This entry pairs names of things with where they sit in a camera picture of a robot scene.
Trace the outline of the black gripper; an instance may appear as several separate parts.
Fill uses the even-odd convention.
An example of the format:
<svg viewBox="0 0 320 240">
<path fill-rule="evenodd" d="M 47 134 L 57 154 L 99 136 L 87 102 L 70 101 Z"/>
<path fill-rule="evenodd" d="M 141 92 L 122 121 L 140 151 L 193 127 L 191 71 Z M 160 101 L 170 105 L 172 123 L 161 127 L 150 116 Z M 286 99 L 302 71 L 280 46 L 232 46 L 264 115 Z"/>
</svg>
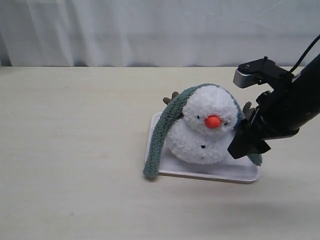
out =
<svg viewBox="0 0 320 240">
<path fill-rule="evenodd" d="M 244 119 L 227 148 L 234 159 L 264 154 L 271 149 L 264 140 L 291 138 L 300 131 L 299 128 L 290 129 L 282 121 L 281 115 L 277 112 L 280 100 L 279 93 L 265 91 L 257 97 L 256 107 L 252 107 L 250 101 L 244 104 Z"/>
</svg>

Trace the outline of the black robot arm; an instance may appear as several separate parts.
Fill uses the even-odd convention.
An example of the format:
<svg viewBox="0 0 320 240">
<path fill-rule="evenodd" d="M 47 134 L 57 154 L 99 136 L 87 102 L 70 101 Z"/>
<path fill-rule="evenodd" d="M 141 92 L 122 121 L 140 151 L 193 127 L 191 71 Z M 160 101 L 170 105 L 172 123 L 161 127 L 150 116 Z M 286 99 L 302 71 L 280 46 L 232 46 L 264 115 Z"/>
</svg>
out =
<svg viewBox="0 0 320 240">
<path fill-rule="evenodd" d="M 297 75 L 264 57 L 238 66 L 233 83 L 241 88 L 268 84 L 257 107 L 236 128 L 228 147 L 234 159 L 270 150 L 267 140 L 290 138 L 320 113 L 320 57 L 316 56 Z"/>
</svg>

